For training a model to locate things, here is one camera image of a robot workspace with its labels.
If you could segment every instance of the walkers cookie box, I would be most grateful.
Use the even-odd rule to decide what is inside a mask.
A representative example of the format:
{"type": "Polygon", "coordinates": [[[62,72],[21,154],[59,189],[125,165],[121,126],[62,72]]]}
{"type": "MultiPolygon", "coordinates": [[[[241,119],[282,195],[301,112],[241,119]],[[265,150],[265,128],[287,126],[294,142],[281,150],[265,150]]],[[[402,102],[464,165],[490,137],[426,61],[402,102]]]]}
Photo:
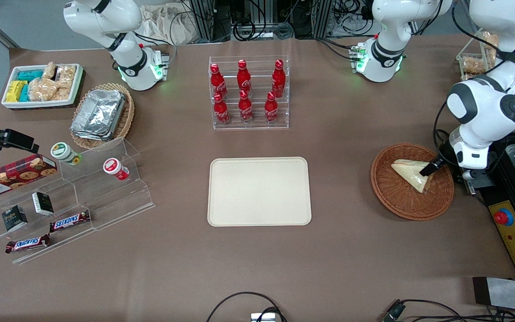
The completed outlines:
{"type": "Polygon", "coordinates": [[[0,167],[0,194],[57,173],[55,163],[34,154],[0,167]]]}

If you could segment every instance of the red switch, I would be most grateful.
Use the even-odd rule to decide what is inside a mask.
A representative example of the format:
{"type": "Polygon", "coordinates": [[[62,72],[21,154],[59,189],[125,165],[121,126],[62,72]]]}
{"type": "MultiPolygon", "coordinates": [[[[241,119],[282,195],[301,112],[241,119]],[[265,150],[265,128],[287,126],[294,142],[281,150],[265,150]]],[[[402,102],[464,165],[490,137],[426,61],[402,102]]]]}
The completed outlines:
{"type": "Polygon", "coordinates": [[[494,213],[494,221],[504,226],[511,226],[514,223],[514,217],[509,210],[501,208],[494,213]]]}

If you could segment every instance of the brown tabletop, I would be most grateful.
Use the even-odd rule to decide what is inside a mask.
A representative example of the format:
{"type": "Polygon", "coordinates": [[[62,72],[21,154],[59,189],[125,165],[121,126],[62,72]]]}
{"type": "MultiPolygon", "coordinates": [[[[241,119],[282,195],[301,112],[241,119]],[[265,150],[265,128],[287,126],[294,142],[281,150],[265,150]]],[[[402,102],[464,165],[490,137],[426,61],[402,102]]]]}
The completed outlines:
{"type": "MultiPolygon", "coordinates": [[[[140,174],[156,207],[25,265],[12,265],[0,245],[0,321],[204,321],[238,291],[272,297],[290,321],[374,321],[395,298],[481,312],[470,277],[515,277],[487,210],[457,187],[440,218],[403,220],[378,201],[369,178],[374,156],[388,145],[433,148],[432,123],[460,77],[454,57],[467,40],[414,37],[401,70],[383,84],[353,75],[345,59],[315,41],[180,47],[168,81],[131,91],[136,113],[127,139],[142,153],[140,174]],[[275,54],[291,59],[290,129],[214,131],[208,57],[275,54]],[[310,224],[208,224],[211,161],[288,156],[308,161],[310,224]]],[[[80,63],[84,92],[121,82],[105,50],[12,50],[10,56],[12,67],[80,63]]],[[[57,141],[71,141],[73,111],[0,106],[0,128],[34,136],[45,153],[57,141]]],[[[439,127],[456,125],[445,111],[439,127]]],[[[26,155],[6,149],[0,165],[26,155]]],[[[248,321],[267,306],[260,298],[236,298],[213,319],[248,321]]],[[[445,313],[413,305],[406,314],[433,312],[445,313]]]]}

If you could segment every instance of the clear acrylic display stand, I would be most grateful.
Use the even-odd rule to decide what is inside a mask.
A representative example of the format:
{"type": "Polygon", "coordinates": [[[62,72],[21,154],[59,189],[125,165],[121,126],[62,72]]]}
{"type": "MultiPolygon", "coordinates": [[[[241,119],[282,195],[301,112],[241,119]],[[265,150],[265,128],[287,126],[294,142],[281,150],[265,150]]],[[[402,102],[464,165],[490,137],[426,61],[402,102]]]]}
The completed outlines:
{"type": "Polygon", "coordinates": [[[0,195],[0,246],[4,252],[9,241],[27,240],[49,233],[49,223],[90,210],[90,222],[82,222],[51,233],[51,246],[9,254],[13,263],[25,263],[57,249],[86,234],[116,224],[154,207],[148,186],[139,177],[136,159],[139,152],[125,139],[116,139],[87,150],[76,166],[59,163],[59,173],[0,195]],[[106,159],[115,157],[129,169],[123,181],[102,170],[106,159]],[[48,194],[55,214],[35,212],[31,194],[48,194]],[[18,204],[27,216],[27,224],[7,232],[1,214],[18,204]]]}
{"type": "Polygon", "coordinates": [[[290,127],[290,61],[287,55],[262,55],[262,56],[244,56],[244,57],[210,57],[208,64],[208,83],[210,89],[210,109],[212,112],[212,124],[214,130],[265,130],[265,129],[280,129],[290,127]],[[244,124],[241,121],[240,109],[237,106],[240,100],[240,90],[237,86],[237,62],[240,59],[245,59],[247,69],[252,76],[252,112],[253,122],[244,124]],[[266,123],[264,106],[267,100],[267,93],[272,90],[271,76],[274,73],[275,61],[278,59],[283,60],[283,69],[286,73],[286,87],[283,92],[283,97],[276,98],[278,102],[278,122],[275,125],[268,126],[266,123]],[[212,90],[212,83],[210,78],[212,72],[210,65],[218,64],[220,73],[224,76],[225,85],[228,90],[228,97],[225,100],[228,106],[230,124],[224,125],[216,121],[214,115],[214,92],[212,90]]]}

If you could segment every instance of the snickers bar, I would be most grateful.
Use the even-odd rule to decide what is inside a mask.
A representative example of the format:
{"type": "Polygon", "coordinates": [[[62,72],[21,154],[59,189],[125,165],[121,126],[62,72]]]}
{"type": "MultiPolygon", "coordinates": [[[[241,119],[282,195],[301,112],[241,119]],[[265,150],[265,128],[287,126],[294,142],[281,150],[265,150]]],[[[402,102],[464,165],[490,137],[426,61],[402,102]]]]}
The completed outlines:
{"type": "Polygon", "coordinates": [[[30,240],[10,241],[5,247],[5,252],[9,254],[18,250],[47,247],[49,245],[51,245],[51,237],[49,234],[45,234],[44,236],[31,238],[30,240]]]}
{"type": "Polygon", "coordinates": [[[88,210],[86,210],[85,212],[81,212],[80,214],[76,214],[75,216],[70,216],[57,222],[51,222],[51,224],[49,224],[51,226],[49,228],[49,232],[52,233],[58,229],[66,228],[74,224],[78,224],[80,222],[88,220],[90,220],[90,213],[88,210]]]}

